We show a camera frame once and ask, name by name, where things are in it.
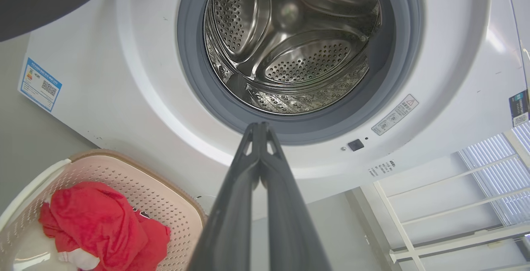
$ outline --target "front-loading washing machine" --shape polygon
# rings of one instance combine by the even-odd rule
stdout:
[[[199,200],[267,121],[309,202],[528,120],[517,31],[511,0],[91,0],[32,32],[19,90]]]

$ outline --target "qr code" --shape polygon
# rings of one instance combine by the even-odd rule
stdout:
[[[50,83],[48,83],[46,80],[43,80],[42,82],[42,88],[46,90],[51,96],[55,96],[55,93],[57,92],[57,88],[54,86],[51,86]]]
[[[528,113],[519,115],[513,119],[513,127],[523,124],[528,121]]]

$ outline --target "stainless steel drum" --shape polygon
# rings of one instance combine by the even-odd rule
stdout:
[[[235,97],[261,111],[327,107],[369,72],[378,0],[208,0],[208,58]]]

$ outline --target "sticker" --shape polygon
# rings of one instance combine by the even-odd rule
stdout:
[[[51,112],[62,84],[30,58],[23,73],[20,91]]]
[[[513,127],[528,121],[528,89],[510,97],[510,110]]]
[[[382,135],[387,132],[390,128],[396,125],[403,117],[407,116],[417,105],[419,104],[418,100],[412,97],[411,94],[407,95],[401,103],[394,108],[383,120],[379,121],[371,130]]]
[[[381,163],[379,165],[376,165],[373,168],[369,168],[368,172],[372,177],[377,177],[379,175],[384,175],[386,173],[390,173],[394,171],[394,168],[396,167],[396,164],[393,160]]]

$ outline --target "red clothing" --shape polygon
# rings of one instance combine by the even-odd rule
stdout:
[[[125,196],[99,182],[57,190],[39,222],[58,252],[82,248],[96,271],[155,271],[167,255],[170,229],[135,212]]]

